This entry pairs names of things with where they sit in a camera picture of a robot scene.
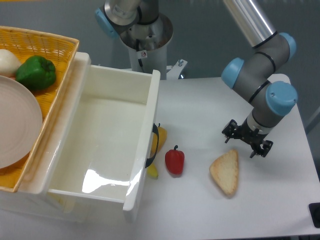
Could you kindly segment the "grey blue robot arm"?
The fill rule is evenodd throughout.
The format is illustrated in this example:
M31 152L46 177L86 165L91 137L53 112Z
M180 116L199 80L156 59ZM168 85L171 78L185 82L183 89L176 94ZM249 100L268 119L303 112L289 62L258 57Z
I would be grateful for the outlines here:
M223 82L253 107L241 125L231 120L222 133L250 145L253 156L265 157L273 146L266 136L298 100L292 85L271 83L269 77L292 58L297 45L292 36L276 31L257 1L226 0L224 5L254 54L248 60L233 59L221 74ZM163 80L174 74L167 69L173 25L159 12L158 1L107 0L96 9L95 19L109 37L120 38L126 46L133 71L157 70Z

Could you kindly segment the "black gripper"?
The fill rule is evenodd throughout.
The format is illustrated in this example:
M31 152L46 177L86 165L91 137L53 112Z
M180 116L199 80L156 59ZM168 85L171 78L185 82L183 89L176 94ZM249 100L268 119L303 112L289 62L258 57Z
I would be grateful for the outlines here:
M273 146L273 142L270 140L264 140L267 134L261 134L258 128L250 127L250 118L247 117L245 121L239 126L234 119L222 130L222 134L225 136L225 143L228 143L230 139L241 139L243 142L251 146L252 153L250 158L254 156L261 156L265 158Z

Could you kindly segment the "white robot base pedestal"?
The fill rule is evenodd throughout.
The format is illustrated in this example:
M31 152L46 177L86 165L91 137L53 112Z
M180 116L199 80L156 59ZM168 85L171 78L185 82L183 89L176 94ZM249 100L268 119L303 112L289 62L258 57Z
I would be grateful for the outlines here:
M173 38L173 25L162 13L155 22L135 24L120 35L129 54L131 69L135 72L160 72L162 80L184 78L188 62L179 59L174 65L167 65L167 47Z

